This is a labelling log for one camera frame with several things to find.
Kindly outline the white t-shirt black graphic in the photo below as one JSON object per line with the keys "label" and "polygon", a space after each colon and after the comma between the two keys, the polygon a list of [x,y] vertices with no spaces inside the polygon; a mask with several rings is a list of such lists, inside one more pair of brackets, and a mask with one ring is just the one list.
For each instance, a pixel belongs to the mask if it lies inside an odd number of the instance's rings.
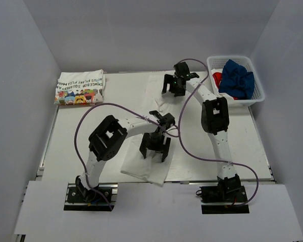
{"label": "white t-shirt black graphic", "polygon": [[[142,114],[147,114],[149,111],[156,110],[164,115],[171,113],[173,116],[178,117],[176,114],[175,104],[180,104],[184,99],[180,98],[178,102],[172,94],[166,93],[164,96],[161,94],[163,85],[163,77],[158,75],[150,75],[148,78],[147,86],[143,94],[143,100],[140,107]],[[168,175],[170,165],[174,159],[174,151],[178,143],[177,138],[172,138],[169,154],[165,161],[161,161],[161,153],[155,151],[147,151],[146,158],[143,157],[139,151],[143,135],[137,135],[129,140],[129,147],[122,163],[120,172],[134,177],[140,181],[163,186]]]}

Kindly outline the white t-shirt red graphic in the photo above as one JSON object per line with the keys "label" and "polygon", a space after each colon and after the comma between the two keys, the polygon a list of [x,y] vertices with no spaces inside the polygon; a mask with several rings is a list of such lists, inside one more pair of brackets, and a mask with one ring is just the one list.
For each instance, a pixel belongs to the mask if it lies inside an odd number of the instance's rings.
{"label": "white t-shirt red graphic", "polygon": [[228,95],[227,93],[220,93],[219,92],[219,86],[220,83],[222,81],[222,69],[213,69],[212,70],[212,84],[213,84],[213,91],[219,95],[219,96],[223,96],[226,99],[231,99],[231,100],[237,100],[236,97],[232,97],[230,95]]}

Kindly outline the dark blue t-shirt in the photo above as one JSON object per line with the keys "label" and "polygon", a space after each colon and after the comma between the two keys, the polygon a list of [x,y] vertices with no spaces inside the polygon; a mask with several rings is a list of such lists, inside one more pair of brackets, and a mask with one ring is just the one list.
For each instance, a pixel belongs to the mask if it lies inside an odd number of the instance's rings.
{"label": "dark blue t-shirt", "polygon": [[255,77],[253,72],[229,59],[223,67],[222,79],[218,90],[231,97],[248,100],[252,98],[255,89]]}

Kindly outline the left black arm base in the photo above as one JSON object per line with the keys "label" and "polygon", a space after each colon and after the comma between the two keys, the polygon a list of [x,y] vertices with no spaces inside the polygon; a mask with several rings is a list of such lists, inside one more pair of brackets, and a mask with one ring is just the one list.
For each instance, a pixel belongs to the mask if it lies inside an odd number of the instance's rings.
{"label": "left black arm base", "polygon": [[92,191],[89,193],[88,198],[84,198],[75,184],[69,184],[64,201],[64,211],[111,212],[116,203],[117,189],[115,187],[102,186],[98,190],[106,197],[111,208],[100,194]]}

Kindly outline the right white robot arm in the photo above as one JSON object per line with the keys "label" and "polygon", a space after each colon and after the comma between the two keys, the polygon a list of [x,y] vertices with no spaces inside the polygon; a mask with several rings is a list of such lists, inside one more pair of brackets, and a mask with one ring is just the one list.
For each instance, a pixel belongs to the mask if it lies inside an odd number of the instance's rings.
{"label": "right white robot arm", "polygon": [[217,163],[217,193],[224,201],[230,201],[241,189],[241,181],[232,163],[228,144],[229,111],[228,102],[224,97],[218,97],[203,85],[197,73],[192,73],[185,60],[174,65],[174,74],[164,76],[162,94],[170,92],[175,97],[189,96],[180,111],[178,124],[189,100],[195,98],[201,105],[200,123],[203,131],[209,136],[215,159],[209,162]]}

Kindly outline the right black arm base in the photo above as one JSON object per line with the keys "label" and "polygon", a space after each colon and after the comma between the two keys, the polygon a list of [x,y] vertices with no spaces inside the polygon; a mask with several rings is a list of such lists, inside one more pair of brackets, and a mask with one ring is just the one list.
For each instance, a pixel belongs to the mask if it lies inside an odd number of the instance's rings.
{"label": "right black arm base", "polygon": [[203,215],[219,215],[219,214],[249,214],[247,195],[245,187],[228,198],[223,198],[218,191],[217,186],[203,186],[195,192],[201,201],[201,212]]}

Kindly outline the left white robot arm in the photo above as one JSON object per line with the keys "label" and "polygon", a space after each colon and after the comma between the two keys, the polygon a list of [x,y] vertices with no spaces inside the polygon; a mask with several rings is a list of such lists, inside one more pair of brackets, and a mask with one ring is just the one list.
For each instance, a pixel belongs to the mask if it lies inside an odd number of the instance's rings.
{"label": "left white robot arm", "polygon": [[86,202],[105,196],[99,178],[106,162],[114,158],[126,139],[130,144],[121,166],[121,173],[162,186],[169,171],[175,145],[166,131],[174,127],[170,114],[156,110],[147,117],[116,119],[107,116],[90,134],[89,159],[82,175],[75,180],[78,194]]}

